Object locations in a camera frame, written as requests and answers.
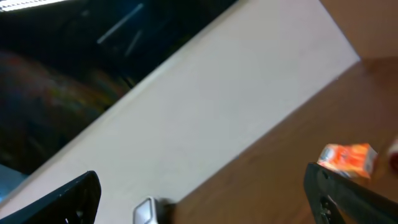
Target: small carton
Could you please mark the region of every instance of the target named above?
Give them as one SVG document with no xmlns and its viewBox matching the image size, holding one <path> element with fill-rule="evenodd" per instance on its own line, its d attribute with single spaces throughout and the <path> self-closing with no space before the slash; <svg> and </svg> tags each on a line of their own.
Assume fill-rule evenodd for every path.
<svg viewBox="0 0 398 224">
<path fill-rule="evenodd" d="M 377 152 L 369 144 L 328 144 L 323 149 L 318 164 L 344 177 L 370 178 L 376 157 Z"/>
</svg>

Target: black object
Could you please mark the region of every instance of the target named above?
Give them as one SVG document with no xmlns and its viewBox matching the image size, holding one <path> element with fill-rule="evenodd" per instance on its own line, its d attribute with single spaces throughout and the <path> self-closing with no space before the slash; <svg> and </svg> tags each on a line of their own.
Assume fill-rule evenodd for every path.
<svg viewBox="0 0 398 224">
<path fill-rule="evenodd" d="M 92 224 L 100 197 L 100 180 L 94 171 L 88 171 L 25 208 L 3 218 L 0 224 Z"/>
<path fill-rule="evenodd" d="M 304 190 L 316 223 L 345 223 L 338 209 L 357 223 L 398 223 L 398 204 L 318 164 L 308 164 Z"/>
</svg>

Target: wooden table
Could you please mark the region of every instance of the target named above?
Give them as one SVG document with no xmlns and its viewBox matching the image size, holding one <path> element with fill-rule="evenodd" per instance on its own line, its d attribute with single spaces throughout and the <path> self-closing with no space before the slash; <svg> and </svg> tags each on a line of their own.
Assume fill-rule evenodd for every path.
<svg viewBox="0 0 398 224">
<path fill-rule="evenodd" d="M 383 155 L 396 134 L 398 59 L 358 62 L 179 202 L 174 223 L 313 223 L 307 163 L 328 143 L 368 142 Z M 398 201 L 384 163 L 365 185 Z"/>
</svg>

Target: orange box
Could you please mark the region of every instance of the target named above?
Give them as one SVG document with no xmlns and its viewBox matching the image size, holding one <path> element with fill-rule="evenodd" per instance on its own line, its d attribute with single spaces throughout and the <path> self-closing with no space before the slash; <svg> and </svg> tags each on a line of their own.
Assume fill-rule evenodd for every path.
<svg viewBox="0 0 398 224">
<path fill-rule="evenodd" d="M 345 177 L 370 178 L 376 157 L 377 152 L 369 144 L 328 144 L 323 149 L 318 164 Z"/>
</svg>

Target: wooden surface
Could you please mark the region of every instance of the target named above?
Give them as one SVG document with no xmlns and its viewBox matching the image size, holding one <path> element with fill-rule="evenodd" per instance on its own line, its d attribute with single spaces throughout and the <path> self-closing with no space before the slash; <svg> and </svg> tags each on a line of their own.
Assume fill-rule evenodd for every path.
<svg viewBox="0 0 398 224">
<path fill-rule="evenodd" d="M 398 133 L 395 64 L 367 61 L 370 72 L 361 62 L 352 66 L 179 202 L 174 223 L 313 223 L 303 190 L 307 163 L 328 143 L 368 142 L 383 155 Z M 384 165 L 365 184 L 398 201 L 398 178 Z"/>
<path fill-rule="evenodd" d="M 398 1 L 320 1 L 360 57 L 398 56 Z"/>
</svg>

